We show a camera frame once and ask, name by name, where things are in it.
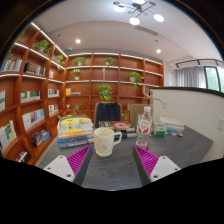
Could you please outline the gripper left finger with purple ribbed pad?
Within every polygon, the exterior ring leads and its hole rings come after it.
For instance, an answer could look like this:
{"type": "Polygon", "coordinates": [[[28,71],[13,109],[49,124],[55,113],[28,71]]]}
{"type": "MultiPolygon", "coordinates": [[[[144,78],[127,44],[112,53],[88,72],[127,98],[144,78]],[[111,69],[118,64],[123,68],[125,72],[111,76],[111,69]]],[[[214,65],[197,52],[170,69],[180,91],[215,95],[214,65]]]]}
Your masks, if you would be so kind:
{"type": "Polygon", "coordinates": [[[44,170],[81,186],[92,155],[93,146],[88,145],[69,156],[59,155],[44,170]]]}

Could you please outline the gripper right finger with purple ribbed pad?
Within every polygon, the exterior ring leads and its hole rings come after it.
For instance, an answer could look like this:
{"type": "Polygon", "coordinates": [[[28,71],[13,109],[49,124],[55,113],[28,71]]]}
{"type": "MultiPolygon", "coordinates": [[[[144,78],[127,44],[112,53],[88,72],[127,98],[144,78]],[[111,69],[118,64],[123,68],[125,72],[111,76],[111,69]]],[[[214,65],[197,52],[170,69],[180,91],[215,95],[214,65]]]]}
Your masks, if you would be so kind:
{"type": "Polygon", "coordinates": [[[143,186],[180,170],[167,156],[158,157],[137,145],[133,157],[143,186]]]}

